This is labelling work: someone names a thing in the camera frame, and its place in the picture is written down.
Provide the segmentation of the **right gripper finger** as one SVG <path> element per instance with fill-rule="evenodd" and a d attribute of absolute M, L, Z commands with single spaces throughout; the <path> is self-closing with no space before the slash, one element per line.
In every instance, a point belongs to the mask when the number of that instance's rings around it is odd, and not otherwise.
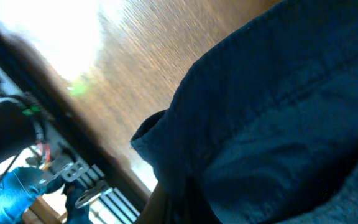
<path fill-rule="evenodd" d="M 157 184 L 134 224 L 169 224 L 171 214 L 171 197 L 160 184 Z"/>

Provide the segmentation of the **navy blue shorts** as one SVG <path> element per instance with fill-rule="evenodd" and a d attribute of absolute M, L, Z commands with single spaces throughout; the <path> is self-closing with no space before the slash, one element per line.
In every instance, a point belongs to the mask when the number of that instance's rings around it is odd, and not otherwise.
<path fill-rule="evenodd" d="M 358 0 L 282 1 L 205 53 L 131 146 L 223 223 L 358 223 Z"/>

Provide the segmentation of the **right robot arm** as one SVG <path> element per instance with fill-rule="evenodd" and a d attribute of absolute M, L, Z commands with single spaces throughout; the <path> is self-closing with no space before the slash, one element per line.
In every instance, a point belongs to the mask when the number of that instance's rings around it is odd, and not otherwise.
<path fill-rule="evenodd" d="M 31 146 L 37 148 L 37 165 L 50 164 L 48 171 L 31 180 L 36 187 L 45 187 L 57 178 L 79 180 L 89 190 L 77 200 L 78 208 L 100 198 L 122 222 L 139 219 L 145 199 L 70 119 L 58 111 L 48 112 L 29 97 L 0 98 L 0 162 Z"/>

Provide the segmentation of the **blue cloth below table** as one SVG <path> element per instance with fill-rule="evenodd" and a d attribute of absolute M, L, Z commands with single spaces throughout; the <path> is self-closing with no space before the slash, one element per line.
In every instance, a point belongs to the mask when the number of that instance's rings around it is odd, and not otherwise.
<path fill-rule="evenodd" d="M 89 224 L 90 207 L 75 208 L 75 202 L 81 197 L 85 188 L 78 182 L 67 182 L 57 177 L 45 187 L 35 187 L 34 180 L 44 172 L 33 167 L 17 167 L 6 174 L 0 182 L 0 223 L 20 223 L 21 216 L 37 197 L 50 194 L 63 187 L 67 199 L 67 223 Z"/>

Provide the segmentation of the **aluminium frame with brackets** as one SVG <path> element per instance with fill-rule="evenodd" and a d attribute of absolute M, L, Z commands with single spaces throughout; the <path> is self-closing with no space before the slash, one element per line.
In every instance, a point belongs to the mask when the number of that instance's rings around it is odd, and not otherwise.
<path fill-rule="evenodd" d="M 61 177 L 64 181 L 77 181 L 85 188 L 75 201 L 75 208 L 90 206 L 91 213 L 101 223 L 106 223 L 107 218 L 103 214 L 113 217 L 118 223 L 134 223 L 140 216 L 138 209 L 117 188 L 107 183 L 102 171 L 96 166 L 89 166 L 83 159 L 72 154 L 69 150 L 63 151 L 59 157 L 52 162 L 46 161 L 45 150 L 31 146 L 34 164 L 50 171 L 55 177 Z"/>

